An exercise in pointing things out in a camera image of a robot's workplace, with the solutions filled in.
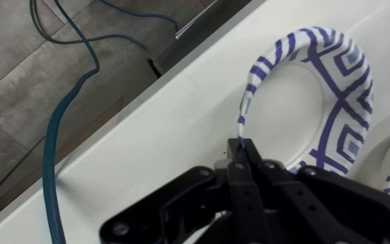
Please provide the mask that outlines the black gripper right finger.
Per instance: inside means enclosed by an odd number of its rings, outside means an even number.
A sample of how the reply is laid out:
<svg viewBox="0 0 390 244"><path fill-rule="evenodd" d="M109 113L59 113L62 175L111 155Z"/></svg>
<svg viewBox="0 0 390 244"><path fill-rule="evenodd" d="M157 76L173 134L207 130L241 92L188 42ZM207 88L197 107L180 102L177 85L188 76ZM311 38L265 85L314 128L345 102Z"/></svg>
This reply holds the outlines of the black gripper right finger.
<svg viewBox="0 0 390 244"><path fill-rule="evenodd" d="M295 244L390 244L390 194L313 165L292 174L262 160L250 138L242 152L262 203L279 212Z"/></svg>

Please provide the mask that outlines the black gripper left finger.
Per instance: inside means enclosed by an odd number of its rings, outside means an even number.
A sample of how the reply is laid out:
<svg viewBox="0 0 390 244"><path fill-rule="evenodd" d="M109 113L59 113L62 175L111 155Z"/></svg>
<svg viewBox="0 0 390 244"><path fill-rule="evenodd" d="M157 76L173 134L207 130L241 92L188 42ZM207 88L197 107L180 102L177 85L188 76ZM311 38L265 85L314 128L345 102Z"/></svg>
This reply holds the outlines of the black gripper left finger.
<svg viewBox="0 0 390 244"><path fill-rule="evenodd" d="M230 138L222 167L187 170L108 218L100 244L266 244L262 198L254 180L261 161L250 140Z"/></svg>

